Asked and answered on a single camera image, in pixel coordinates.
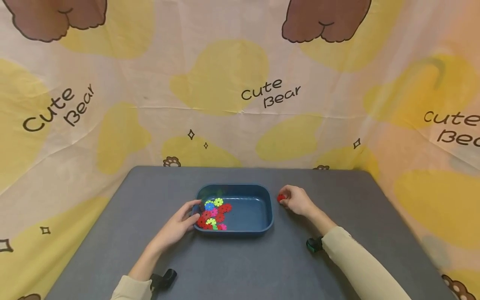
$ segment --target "blue plastic tray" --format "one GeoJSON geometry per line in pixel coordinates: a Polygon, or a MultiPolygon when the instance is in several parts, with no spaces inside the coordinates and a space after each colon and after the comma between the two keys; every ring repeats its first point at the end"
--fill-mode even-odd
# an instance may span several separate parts
{"type": "MultiPolygon", "coordinates": [[[[209,184],[197,193],[202,203],[222,198],[232,210],[225,213],[222,222],[227,230],[205,230],[195,224],[195,229],[211,235],[249,235],[258,236],[273,225],[272,201],[268,190],[258,184],[209,184]]],[[[201,213],[196,205],[193,213],[201,213]]]]}

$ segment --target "beige sleeve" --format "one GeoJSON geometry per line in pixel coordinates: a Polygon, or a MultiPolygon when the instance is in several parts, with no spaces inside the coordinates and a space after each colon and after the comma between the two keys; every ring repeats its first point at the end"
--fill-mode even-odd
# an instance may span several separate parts
{"type": "Polygon", "coordinates": [[[136,281],[128,276],[122,276],[113,291],[111,300],[150,300],[152,297],[151,284],[151,280],[136,281]]]}
{"type": "Polygon", "coordinates": [[[322,244],[362,300],[411,300],[384,266],[343,228],[330,230],[322,244]]]}

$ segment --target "fabric backdrop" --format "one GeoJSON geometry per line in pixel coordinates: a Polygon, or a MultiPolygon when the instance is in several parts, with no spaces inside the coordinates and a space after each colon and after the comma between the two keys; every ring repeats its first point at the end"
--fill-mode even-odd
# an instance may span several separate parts
{"type": "Polygon", "coordinates": [[[480,299],[479,13],[3,0],[0,299],[43,299],[137,165],[367,170],[458,298],[480,299]]]}

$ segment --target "gray tabletop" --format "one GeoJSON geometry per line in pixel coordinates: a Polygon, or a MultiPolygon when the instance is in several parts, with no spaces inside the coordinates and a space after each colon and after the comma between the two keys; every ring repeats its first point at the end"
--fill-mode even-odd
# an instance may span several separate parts
{"type": "Polygon", "coordinates": [[[155,273],[178,277],[159,299],[357,300],[324,252],[310,254],[314,231],[275,201],[285,184],[303,187],[395,277],[412,300],[454,300],[440,275],[373,178],[362,171],[136,167],[119,187],[47,300],[109,299],[169,217],[209,183],[258,183],[275,222],[261,238],[192,233],[162,256],[155,273]]]}

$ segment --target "forearm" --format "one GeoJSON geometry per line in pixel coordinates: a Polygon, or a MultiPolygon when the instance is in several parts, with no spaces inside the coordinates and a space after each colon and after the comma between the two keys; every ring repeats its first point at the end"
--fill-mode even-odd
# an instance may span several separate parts
{"type": "Polygon", "coordinates": [[[153,269],[163,251],[147,246],[128,276],[123,276],[115,288],[111,300],[150,300],[153,269]]]}
{"type": "Polygon", "coordinates": [[[128,276],[137,281],[150,280],[153,269],[161,254],[162,251],[153,251],[149,246],[147,246],[138,261],[128,273],[128,276]]]}
{"type": "Polygon", "coordinates": [[[382,264],[343,228],[330,229],[322,242],[362,300],[411,300],[382,264]]]}
{"type": "Polygon", "coordinates": [[[325,236],[331,229],[335,228],[337,224],[332,221],[326,213],[320,210],[318,207],[312,208],[308,215],[307,219],[317,228],[321,236],[325,236]]]}

